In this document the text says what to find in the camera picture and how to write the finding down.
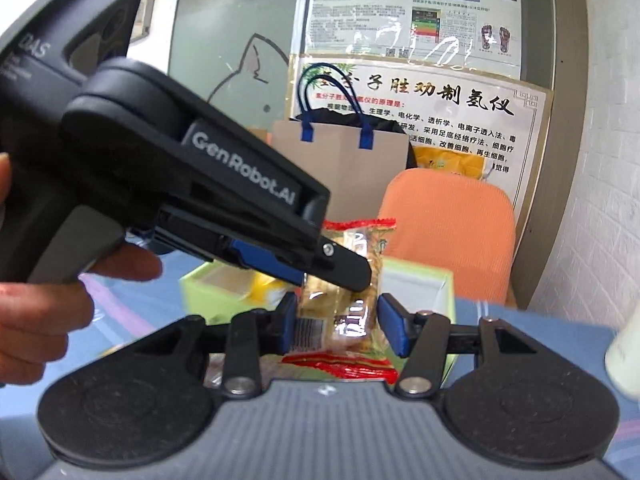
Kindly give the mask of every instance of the cat ear drawing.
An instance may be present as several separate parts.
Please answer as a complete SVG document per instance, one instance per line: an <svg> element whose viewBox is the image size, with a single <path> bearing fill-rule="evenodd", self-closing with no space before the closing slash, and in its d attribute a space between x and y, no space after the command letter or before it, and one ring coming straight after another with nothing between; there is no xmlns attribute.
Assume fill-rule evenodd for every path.
<svg viewBox="0 0 640 480"><path fill-rule="evenodd" d="M254 34L251 36L251 38L249 38L249 41L244 47L244 52L242 53L238 68L217 84L217 86L209 95L207 103L209 103L213 99L213 96L221 88L223 88L230 79L234 78L242 72L250 73L252 74L253 79L255 79L256 81L268 84L268 79L262 74L262 72L264 72L264 67L261 61L261 59L264 60L264 58L267 56L261 56L260 54L269 51L276 52L277 56L282 58L283 62L288 66L289 59L279 46L277 46L269 38L265 38L260 34Z"/></svg>

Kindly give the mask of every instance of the white cylindrical object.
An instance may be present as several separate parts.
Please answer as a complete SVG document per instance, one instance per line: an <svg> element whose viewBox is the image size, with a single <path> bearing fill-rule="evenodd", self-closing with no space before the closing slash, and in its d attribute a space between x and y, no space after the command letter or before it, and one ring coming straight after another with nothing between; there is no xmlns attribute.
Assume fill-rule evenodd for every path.
<svg viewBox="0 0 640 480"><path fill-rule="evenodd" d="M640 399L640 304L604 357L607 374L624 396Z"/></svg>

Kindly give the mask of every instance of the beige shopping bag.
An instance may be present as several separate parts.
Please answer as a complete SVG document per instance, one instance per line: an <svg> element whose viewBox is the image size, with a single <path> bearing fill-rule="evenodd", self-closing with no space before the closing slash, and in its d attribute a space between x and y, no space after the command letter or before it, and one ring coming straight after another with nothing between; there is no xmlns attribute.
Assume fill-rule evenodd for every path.
<svg viewBox="0 0 640 480"><path fill-rule="evenodd" d="M376 218L386 186L406 168L409 137L374 131L373 149L360 148L361 129L313 123L313 140L302 140L302 123L276 121L271 145L331 191L326 219Z"/></svg>

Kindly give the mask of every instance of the human hand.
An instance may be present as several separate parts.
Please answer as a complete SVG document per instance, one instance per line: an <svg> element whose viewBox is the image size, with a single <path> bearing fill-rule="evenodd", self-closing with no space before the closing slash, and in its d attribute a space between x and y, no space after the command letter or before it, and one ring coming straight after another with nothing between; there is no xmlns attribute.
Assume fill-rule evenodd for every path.
<svg viewBox="0 0 640 480"><path fill-rule="evenodd" d="M11 186L11 163L0 155L0 203ZM145 282L162 273L153 253L123 244L98 261L95 274ZM39 381L46 363L62 359L68 333L88 326L94 302L79 280L68 285L0 283L0 383L32 384Z"/></svg>

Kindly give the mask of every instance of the orange chair backrest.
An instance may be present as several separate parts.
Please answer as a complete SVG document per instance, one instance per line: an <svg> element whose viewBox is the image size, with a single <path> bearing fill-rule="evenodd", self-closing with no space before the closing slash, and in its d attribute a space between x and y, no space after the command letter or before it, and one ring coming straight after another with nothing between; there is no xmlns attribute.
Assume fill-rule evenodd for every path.
<svg viewBox="0 0 640 480"><path fill-rule="evenodd" d="M397 221L385 255L452 270L457 297L504 304L515 224L502 190L445 171L406 170L386 188L379 217Z"/></svg>

